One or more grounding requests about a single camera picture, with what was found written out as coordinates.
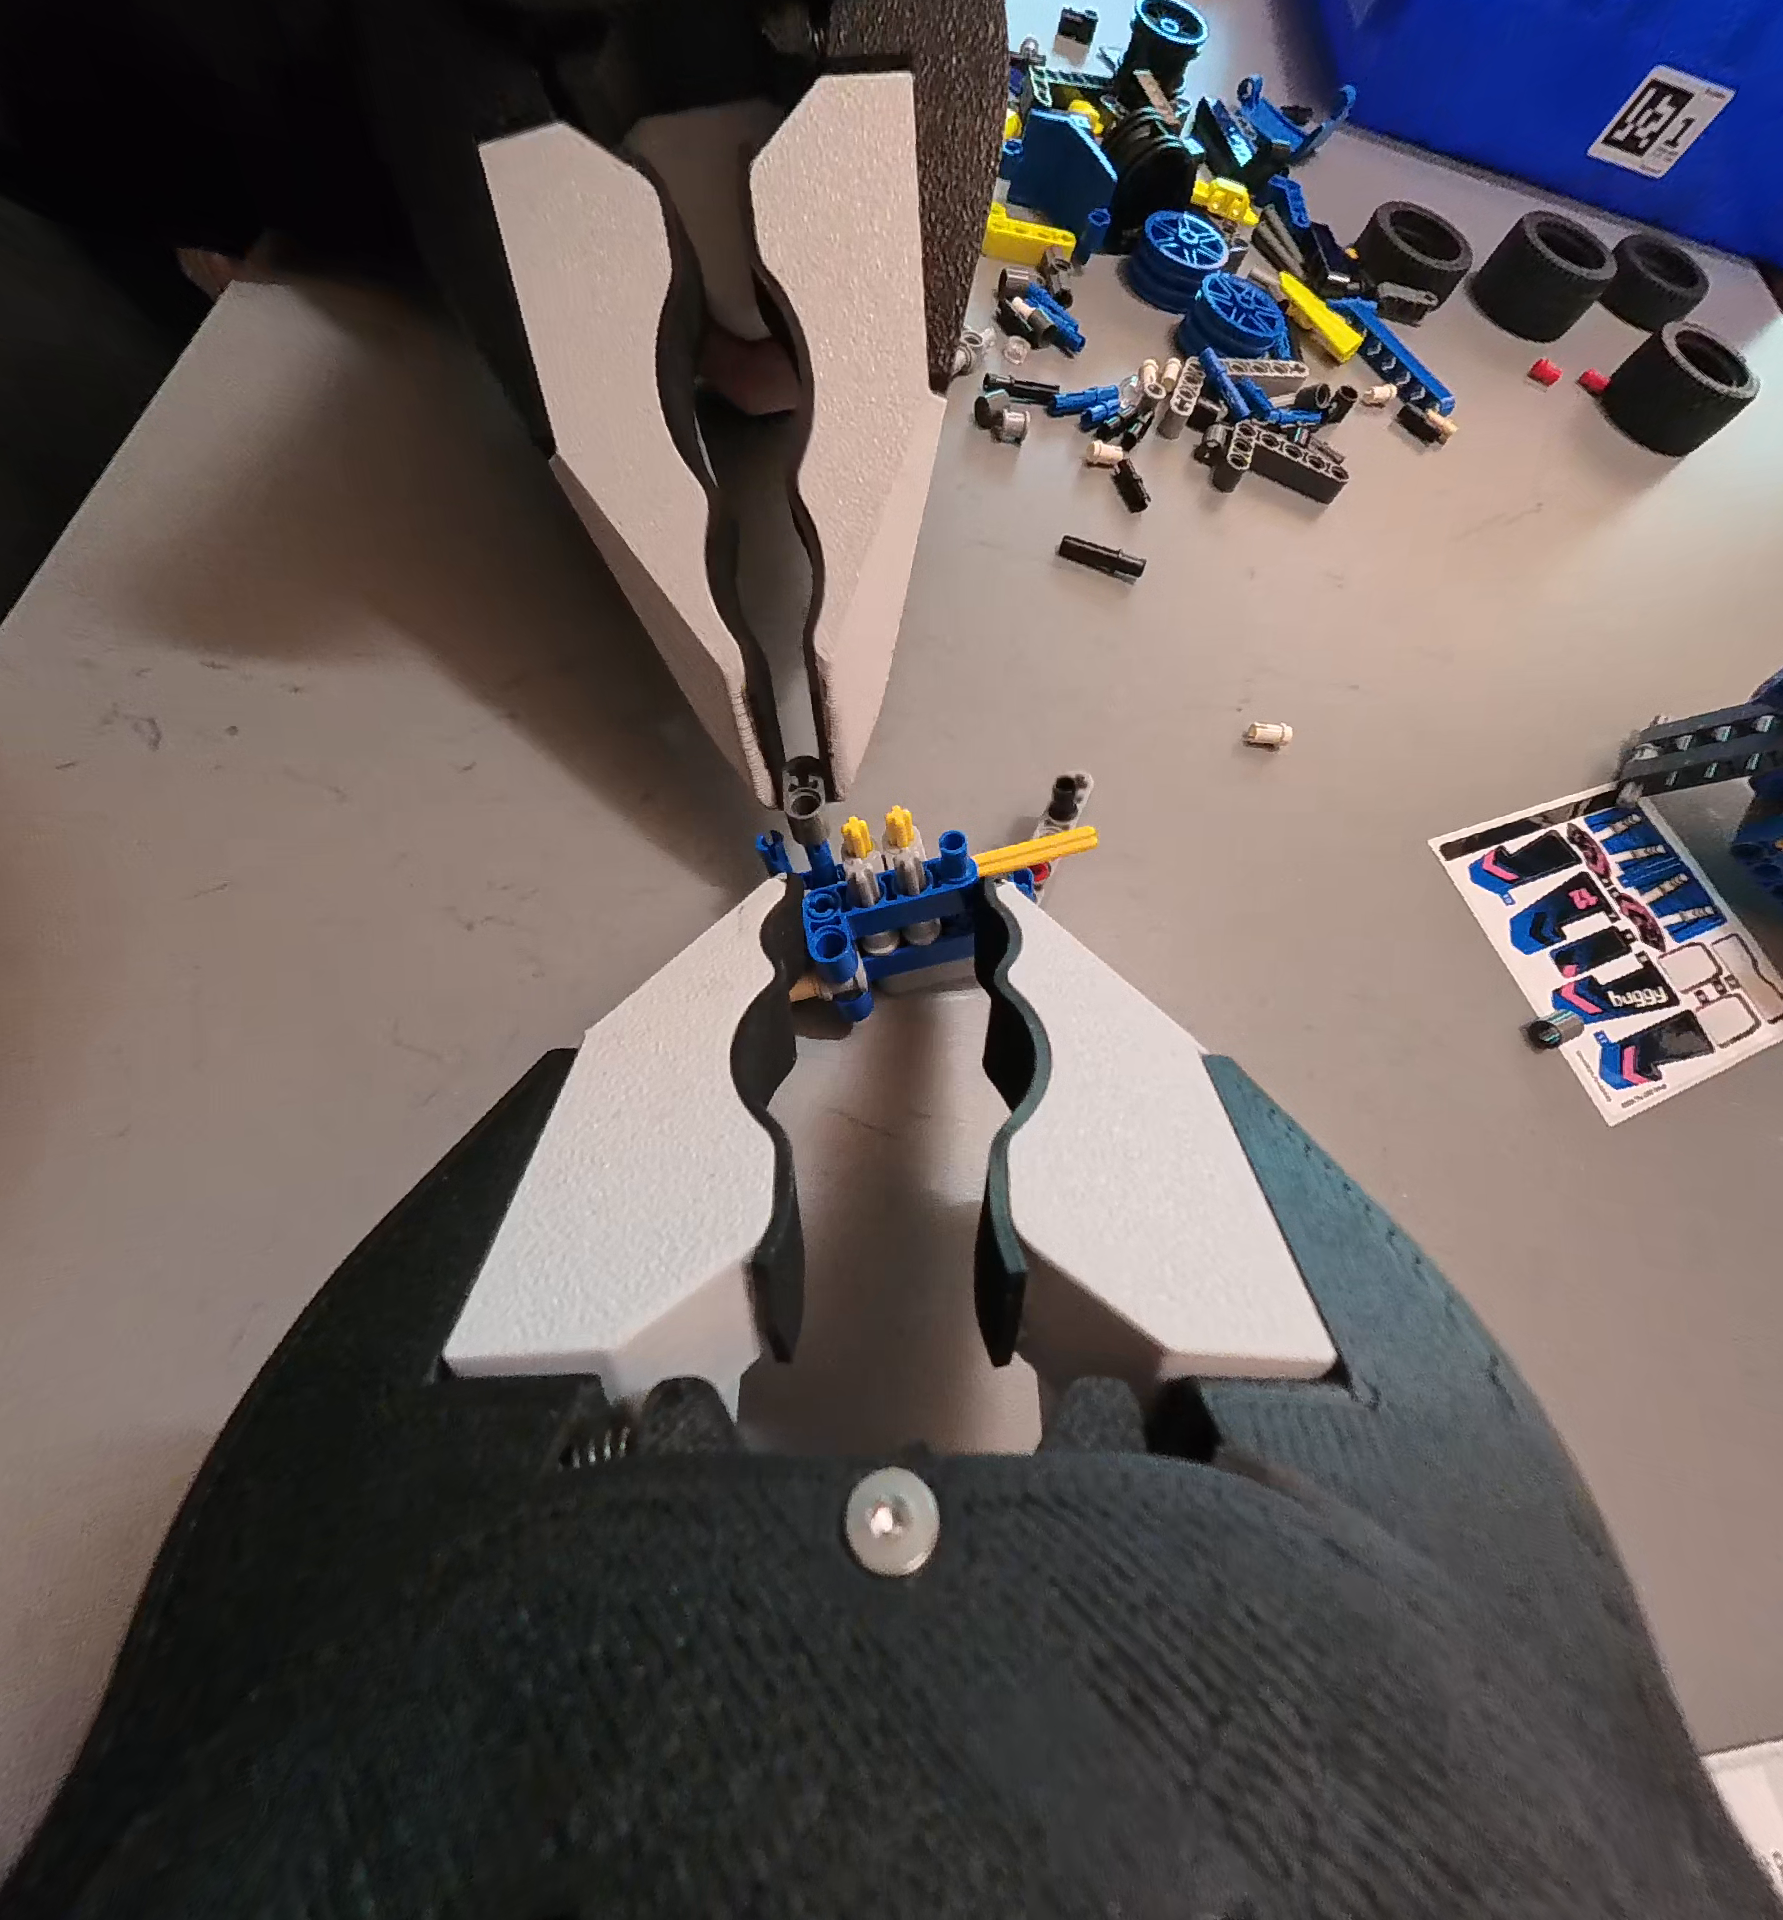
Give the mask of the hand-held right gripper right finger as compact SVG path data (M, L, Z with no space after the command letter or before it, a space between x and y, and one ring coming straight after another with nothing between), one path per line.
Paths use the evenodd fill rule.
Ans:
M1005 877L977 897L981 1066L1005 1116L977 1324L1044 1423L1085 1378L1151 1410L1177 1381L1319 1381L1339 1361L1192 1032Z

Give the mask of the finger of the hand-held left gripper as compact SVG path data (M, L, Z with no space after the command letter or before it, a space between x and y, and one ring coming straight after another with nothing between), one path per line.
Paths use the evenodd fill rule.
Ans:
M699 724L780 800L784 745L695 415L704 277L655 171L542 123L478 146L554 472Z
M915 85L810 84L750 163L756 266L808 378L794 520L813 553L808 686L832 784L877 726L946 399L931 387Z

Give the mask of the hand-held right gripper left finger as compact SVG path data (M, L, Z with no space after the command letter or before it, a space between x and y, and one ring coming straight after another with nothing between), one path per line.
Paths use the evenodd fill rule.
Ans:
M456 1375L595 1375L644 1403L712 1383L731 1413L804 1318L793 1071L803 891L762 880L595 1021L446 1342Z

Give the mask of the blue toy brick engine assembly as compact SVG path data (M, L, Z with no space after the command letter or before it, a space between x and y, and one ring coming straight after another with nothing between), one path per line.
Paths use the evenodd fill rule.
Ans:
M970 961L984 883L1041 903L1060 859L1096 850L1094 791L1091 770L1058 774L1025 840L974 851L960 830L926 843L908 807L890 807L877 832L864 816L827 832L810 788L804 819L756 835L766 875L803 891L808 956L789 999L864 1021L883 983Z

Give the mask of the pile of loose toy bricks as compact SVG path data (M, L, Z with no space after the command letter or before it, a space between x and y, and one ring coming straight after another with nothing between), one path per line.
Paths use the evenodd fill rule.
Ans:
M1132 516L1154 505L1166 447L1219 492L1257 477L1330 505L1353 477L1349 419L1430 450L1459 433L1417 340L1449 301L1367 283L1367 220L1310 196L1355 85L1216 84L1211 46L1211 5L1041 5L1010 55L994 314L960 366L980 373L984 434L1070 434Z

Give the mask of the black rubber toy tire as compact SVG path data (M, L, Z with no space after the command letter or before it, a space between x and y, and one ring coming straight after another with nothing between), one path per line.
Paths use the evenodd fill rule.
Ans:
M1467 290L1481 314L1515 338L1554 344L1617 277L1615 251L1555 209L1526 211L1474 267Z
M1353 242L1373 287L1401 285L1444 306L1473 271L1473 244L1439 211L1409 200L1377 204Z
M1693 321L1665 324L1607 377L1600 407L1631 442L1686 458L1760 395L1744 354Z
M1631 232L1615 244L1615 275L1600 304L1621 324L1658 334L1691 319L1710 287L1693 252L1663 234Z

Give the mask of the sticker sheet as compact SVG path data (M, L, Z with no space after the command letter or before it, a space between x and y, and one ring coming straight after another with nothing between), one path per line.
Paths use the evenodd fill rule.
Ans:
M1530 1018L1584 1018L1570 1045L1536 1050L1610 1126L1783 1041L1780 970L1654 805L1607 784L1430 846Z

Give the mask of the blue plastic bin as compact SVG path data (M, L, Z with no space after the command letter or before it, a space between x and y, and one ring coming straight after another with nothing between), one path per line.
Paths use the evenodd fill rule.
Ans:
M1783 1L1319 1L1369 132L1783 267Z

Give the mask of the person's black clothing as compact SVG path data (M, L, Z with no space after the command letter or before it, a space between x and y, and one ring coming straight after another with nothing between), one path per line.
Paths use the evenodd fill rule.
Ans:
M168 248L0 195L0 625L205 314Z

